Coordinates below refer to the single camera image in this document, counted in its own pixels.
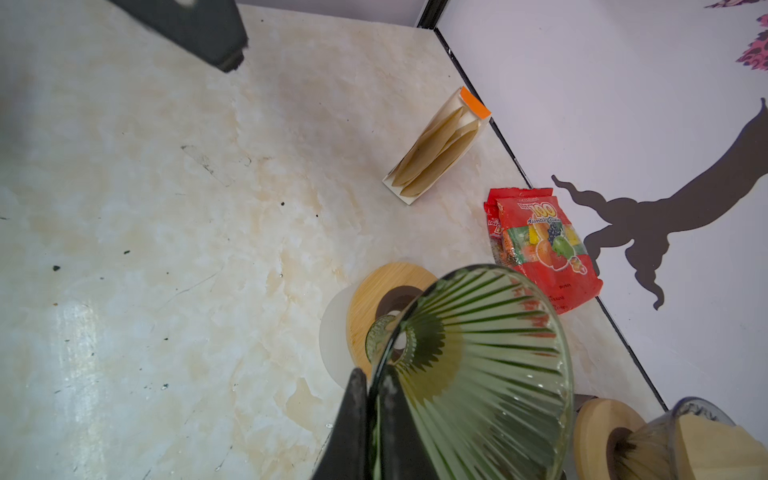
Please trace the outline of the frosted white glass pitcher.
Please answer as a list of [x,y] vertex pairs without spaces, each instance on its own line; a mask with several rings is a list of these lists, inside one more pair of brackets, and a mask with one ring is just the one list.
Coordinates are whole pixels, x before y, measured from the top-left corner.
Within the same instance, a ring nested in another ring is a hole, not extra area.
[[357,282],[336,294],[328,304],[320,321],[319,349],[326,371],[333,381],[344,390],[355,368],[350,353],[346,325],[348,309],[353,295],[360,286]]

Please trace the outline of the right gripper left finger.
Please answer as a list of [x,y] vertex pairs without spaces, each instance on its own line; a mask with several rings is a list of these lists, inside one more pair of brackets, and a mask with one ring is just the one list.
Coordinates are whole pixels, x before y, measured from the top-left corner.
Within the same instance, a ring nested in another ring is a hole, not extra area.
[[368,446],[367,378],[360,368],[354,368],[312,479],[368,479]]

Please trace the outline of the brown paper coffee filter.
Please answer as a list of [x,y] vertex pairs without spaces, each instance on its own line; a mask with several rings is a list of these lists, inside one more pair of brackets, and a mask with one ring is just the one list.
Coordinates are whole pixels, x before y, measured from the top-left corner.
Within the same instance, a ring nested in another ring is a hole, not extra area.
[[767,448],[743,427],[692,414],[675,427],[678,479],[767,478]]

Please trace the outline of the green glass dripper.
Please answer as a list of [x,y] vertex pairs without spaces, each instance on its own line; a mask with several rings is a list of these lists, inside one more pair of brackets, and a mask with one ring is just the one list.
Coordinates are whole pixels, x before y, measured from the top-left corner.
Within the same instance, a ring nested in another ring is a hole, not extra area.
[[379,318],[372,470],[379,471],[378,392],[394,367],[437,479],[557,479],[574,416],[562,324],[524,275],[495,264],[455,270],[399,314]]

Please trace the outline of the coffee filter paper box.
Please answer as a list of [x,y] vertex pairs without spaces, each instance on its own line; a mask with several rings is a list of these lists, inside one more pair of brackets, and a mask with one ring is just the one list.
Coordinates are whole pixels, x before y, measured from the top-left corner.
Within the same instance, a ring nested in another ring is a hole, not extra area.
[[412,205],[470,150],[490,117],[491,111],[466,86],[460,87],[384,177],[384,185]]

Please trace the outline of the wooden dripper ring stand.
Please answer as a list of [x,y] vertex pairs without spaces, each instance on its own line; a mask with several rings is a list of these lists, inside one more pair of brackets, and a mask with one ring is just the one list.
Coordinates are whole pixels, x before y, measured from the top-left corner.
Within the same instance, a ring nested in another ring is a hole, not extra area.
[[574,459],[580,479],[618,479],[619,444],[646,425],[631,407],[596,398],[580,409],[574,427]]

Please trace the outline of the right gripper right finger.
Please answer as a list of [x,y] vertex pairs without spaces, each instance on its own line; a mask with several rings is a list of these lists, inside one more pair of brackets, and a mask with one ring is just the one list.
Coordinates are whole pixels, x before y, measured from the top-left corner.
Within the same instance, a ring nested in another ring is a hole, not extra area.
[[382,479],[437,479],[394,367],[385,367],[378,392],[379,471]]

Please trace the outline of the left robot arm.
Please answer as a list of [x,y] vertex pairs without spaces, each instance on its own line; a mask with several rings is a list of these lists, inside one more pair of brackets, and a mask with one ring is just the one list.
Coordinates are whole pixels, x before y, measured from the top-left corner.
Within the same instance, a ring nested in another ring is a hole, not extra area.
[[228,73],[242,64],[246,29],[234,0],[113,0],[132,18],[208,65]]

